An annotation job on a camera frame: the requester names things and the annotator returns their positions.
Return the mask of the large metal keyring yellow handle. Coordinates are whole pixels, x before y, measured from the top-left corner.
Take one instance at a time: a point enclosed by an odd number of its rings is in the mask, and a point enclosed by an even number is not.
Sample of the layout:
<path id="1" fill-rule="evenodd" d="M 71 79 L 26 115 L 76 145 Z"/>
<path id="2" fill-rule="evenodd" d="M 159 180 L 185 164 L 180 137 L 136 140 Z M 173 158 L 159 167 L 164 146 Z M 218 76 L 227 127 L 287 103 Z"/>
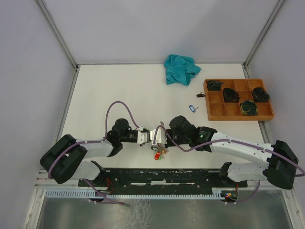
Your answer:
<path id="1" fill-rule="evenodd" d="M 152 145 L 151 149 L 154 150 L 155 153 L 160 152 L 161 153 L 161 159 L 164 158 L 164 155 L 167 153 L 167 149 L 165 148 L 164 144 L 157 144 L 157 145 L 154 145 L 154 146 Z"/>

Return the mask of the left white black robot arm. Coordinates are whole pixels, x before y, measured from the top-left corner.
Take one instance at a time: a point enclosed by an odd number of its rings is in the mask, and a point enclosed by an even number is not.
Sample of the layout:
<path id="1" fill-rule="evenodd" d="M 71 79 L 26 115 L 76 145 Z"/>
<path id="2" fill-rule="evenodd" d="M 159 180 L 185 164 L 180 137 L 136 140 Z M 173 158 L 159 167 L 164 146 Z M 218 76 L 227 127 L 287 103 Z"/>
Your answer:
<path id="1" fill-rule="evenodd" d="M 123 143 L 144 145 L 150 142 L 150 131 L 144 127 L 132 130 L 126 119 L 116 120 L 104 140 L 80 141 L 72 135 L 64 135 L 40 159 L 40 165 L 48 177 L 58 184 L 71 178 L 88 179 L 95 186 L 105 182 L 105 174 L 96 162 L 84 162 L 92 157 L 112 157 L 123 148 Z"/>

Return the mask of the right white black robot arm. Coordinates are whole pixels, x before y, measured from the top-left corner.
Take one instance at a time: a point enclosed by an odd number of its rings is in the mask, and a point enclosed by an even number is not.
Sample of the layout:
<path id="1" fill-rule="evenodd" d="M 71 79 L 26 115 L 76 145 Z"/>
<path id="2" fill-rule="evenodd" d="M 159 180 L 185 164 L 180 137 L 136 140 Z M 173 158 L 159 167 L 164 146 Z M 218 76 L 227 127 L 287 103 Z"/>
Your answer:
<path id="1" fill-rule="evenodd" d="M 246 160 L 226 162 L 221 167 L 219 182 L 229 187 L 241 181 L 268 181 L 286 190 L 294 186 L 298 158 L 284 142 L 255 143 L 230 137 L 216 129 L 195 127 L 185 117 L 177 116 L 165 131 L 170 146 L 188 145 L 190 150 L 231 155 Z"/>

